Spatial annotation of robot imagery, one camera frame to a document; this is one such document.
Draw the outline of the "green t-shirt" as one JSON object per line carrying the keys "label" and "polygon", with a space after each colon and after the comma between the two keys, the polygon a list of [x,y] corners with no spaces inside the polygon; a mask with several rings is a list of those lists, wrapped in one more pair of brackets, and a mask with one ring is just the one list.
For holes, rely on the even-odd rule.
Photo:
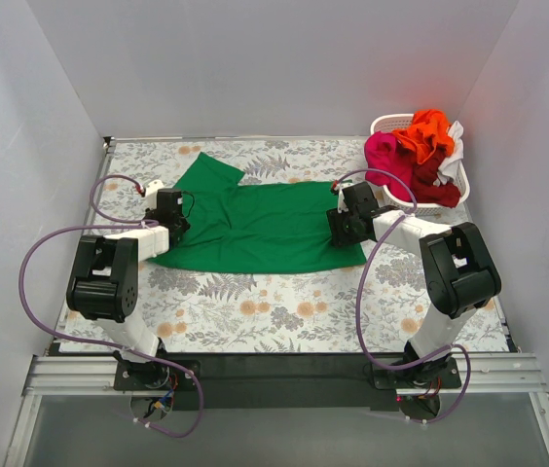
{"label": "green t-shirt", "polygon": [[201,153],[176,183],[195,196],[189,230],[155,258],[168,269],[300,274],[365,263],[360,245],[331,243],[327,182],[243,185],[241,170]]}

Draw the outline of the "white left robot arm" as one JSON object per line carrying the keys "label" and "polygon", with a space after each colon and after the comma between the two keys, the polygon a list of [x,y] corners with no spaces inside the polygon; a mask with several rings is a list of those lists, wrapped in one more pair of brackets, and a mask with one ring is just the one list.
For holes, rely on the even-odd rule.
{"label": "white left robot arm", "polygon": [[136,229],[85,235],[78,244],[67,285],[66,304],[101,327],[151,389],[169,380],[170,366],[157,356],[160,341],[137,308],[139,264],[176,247],[190,229],[183,212],[185,193],[174,188],[147,189],[147,208]]}

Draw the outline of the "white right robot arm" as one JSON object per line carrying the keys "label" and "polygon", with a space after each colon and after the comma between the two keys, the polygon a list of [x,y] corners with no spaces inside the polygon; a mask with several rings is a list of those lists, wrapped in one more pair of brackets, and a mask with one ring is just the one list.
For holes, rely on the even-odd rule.
{"label": "white right robot arm", "polygon": [[[338,204],[326,212],[336,247],[372,240],[375,248],[361,274],[355,299],[355,329],[363,353],[376,367],[404,373],[414,386],[430,384],[446,365],[465,323],[499,294],[501,279],[478,227],[471,222],[438,224],[394,207],[381,207],[366,182],[334,182]],[[382,244],[421,259],[430,306],[420,328],[394,364],[369,351],[360,323],[362,293],[369,267]]]}

